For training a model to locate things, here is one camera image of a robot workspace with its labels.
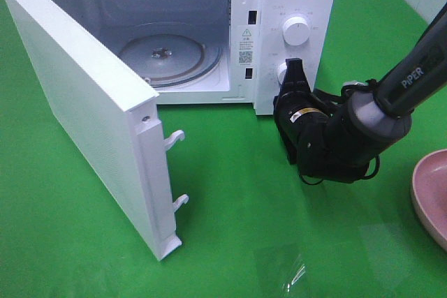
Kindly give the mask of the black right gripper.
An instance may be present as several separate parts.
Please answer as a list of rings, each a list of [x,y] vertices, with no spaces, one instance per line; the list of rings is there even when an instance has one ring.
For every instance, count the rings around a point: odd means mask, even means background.
[[[288,162],[296,164],[301,132],[308,126],[324,124],[328,120],[328,115],[311,94],[301,58],[286,59],[281,94],[274,97],[273,107],[274,122],[284,144]]]

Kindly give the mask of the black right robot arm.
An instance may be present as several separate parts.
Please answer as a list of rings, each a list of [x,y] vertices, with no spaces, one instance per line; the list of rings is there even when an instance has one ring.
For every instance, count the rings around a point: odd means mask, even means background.
[[[347,82],[340,95],[311,89],[302,60],[286,60],[274,122],[301,179],[371,179],[381,152],[408,134],[415,107],[446,85],[446,9],[381,80]],[[369,164],[375,162],[375,171]]]

